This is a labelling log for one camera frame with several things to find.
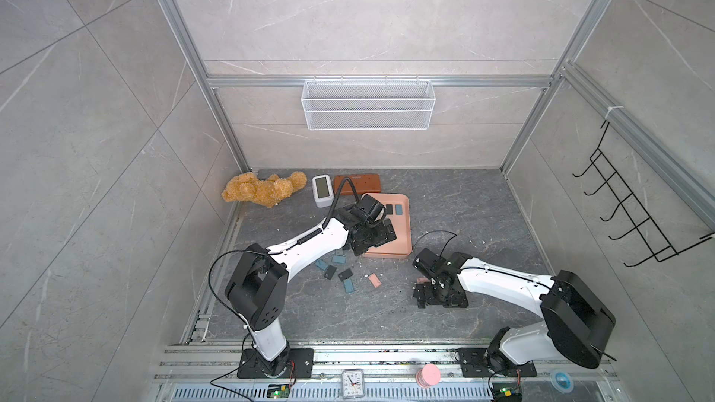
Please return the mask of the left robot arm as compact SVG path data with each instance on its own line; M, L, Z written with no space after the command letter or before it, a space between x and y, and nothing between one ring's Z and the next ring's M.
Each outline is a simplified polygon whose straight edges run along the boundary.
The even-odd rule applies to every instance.
M344 208L333 199L326 217L303 234L268 248L252 244L240 251L225 296L216 301L242 321L252 340L253 357L269 377L279 377L290 364L290 344L279 322L290 280L325 254L344 246L360 256L397 239L387 207L371 195L359 195L350 178L355 203Z

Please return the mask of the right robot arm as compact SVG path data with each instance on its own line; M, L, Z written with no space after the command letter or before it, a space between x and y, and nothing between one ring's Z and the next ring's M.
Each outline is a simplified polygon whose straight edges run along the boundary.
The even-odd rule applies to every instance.
M508 375L534 361L565 358L585 369L606 356L616 317L575 273L535 275L488 264L465 253L446 257L422 249L413 267L426 279L415 287L418 306L468 307L469 293L494 297L540 317L522 328L505 327L491 340L481 363Z

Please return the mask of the pink storage tray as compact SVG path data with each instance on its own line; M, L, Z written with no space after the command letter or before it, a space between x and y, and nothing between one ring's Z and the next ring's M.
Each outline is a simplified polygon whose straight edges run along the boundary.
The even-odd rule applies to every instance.
M385 207L393 206L393 214L387 215L387 219L391 221L396 232L397 239L386 243L377 248L370 248L365 254L365 257L376 259L406 259L413 251L413 242L411 241L411 216L410 216L410 201L407 195L398 194L374 194L368 193L374 197ZM396 214L396 205L403 206L403 215Z

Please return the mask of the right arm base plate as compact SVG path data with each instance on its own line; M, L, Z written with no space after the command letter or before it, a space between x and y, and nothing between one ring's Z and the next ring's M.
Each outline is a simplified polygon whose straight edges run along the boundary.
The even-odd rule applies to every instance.
M537 376L534 363L515 365L498 350L463 347L456 350L455 357L465 378L488 378L493 375L508 378Z

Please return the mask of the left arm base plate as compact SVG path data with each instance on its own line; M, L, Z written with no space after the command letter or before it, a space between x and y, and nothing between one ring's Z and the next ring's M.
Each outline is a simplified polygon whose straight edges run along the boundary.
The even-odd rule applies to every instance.
M269 361L255 349L245 349L236 377L238 379L308 379L312 376L314 355L315 350L311 348L288 347L277 358Z

